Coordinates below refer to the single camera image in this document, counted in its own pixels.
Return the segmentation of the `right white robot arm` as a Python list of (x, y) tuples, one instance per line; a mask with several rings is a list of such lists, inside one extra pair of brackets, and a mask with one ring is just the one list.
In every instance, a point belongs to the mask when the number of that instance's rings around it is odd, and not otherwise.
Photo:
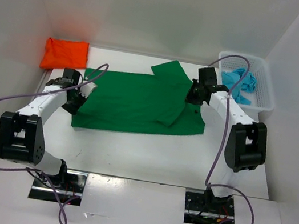
[(203, 206), (216, 211), (230, 200), (241, 178), (265, 163), (267, 128), (248, 116), (219, 85), (213, 67), (198, 69), (198, 78), (185, 98), (187, 103), (200, 106), (205, 128), (211, 134), (214, 125), (224, 125), (221, 150), (213, 160), (213, 169), (205, 179)]

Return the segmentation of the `green t-shirt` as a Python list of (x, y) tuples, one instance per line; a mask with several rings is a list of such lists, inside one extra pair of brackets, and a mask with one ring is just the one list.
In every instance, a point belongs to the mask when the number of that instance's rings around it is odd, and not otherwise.
[(200, 106), (185, 102), (192, 85), (179, 61), (151, 67), (152, 74), (95, 71), (98, 77), (71, 126), (162, 135), (199, 135), (205, 129)]

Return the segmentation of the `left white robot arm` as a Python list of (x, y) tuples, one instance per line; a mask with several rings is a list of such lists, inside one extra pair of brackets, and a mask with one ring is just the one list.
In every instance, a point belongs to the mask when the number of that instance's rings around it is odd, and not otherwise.
[(0, 117), (0, 159), (25, 163), (44, 171), (48, 182), (56, 189), (65, 186), (67, 164), (46, 152), (43, 125), (59, 108), (71, 115), (77, 114), (92, 89), (68, 88), (82, 82), (79, 71), (64, 69), (62, 77), (45, 84), (43, 95), (36, 96), (16, 112), (4, 112)]

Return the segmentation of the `orange t-shirt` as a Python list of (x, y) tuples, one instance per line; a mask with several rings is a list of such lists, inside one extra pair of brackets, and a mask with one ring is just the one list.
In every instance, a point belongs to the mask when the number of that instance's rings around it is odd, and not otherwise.
[(49, 38), (39, 67), (41, 69), (85, 69), (89, 43)]

